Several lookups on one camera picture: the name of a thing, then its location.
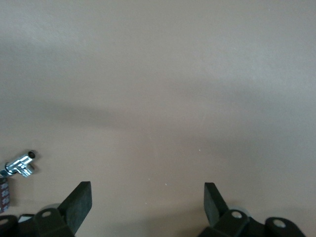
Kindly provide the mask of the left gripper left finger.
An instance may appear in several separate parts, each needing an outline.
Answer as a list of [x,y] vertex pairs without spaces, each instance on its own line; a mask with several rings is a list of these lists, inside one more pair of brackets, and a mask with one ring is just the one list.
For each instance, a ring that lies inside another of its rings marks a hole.
[[36,214],[2,215],[2,237],[74,237],[92,208],[91,182],[80,182],[57,207]]

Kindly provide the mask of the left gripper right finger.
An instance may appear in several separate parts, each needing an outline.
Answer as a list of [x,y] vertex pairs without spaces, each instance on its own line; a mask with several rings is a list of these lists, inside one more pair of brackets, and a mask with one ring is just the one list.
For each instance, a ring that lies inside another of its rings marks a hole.
[[214,183],[204,184],[204,211],[209,226],[200,237],[304,237],[299,227],[288,219],[270,217],[264,224],[245,212],[229,209]]

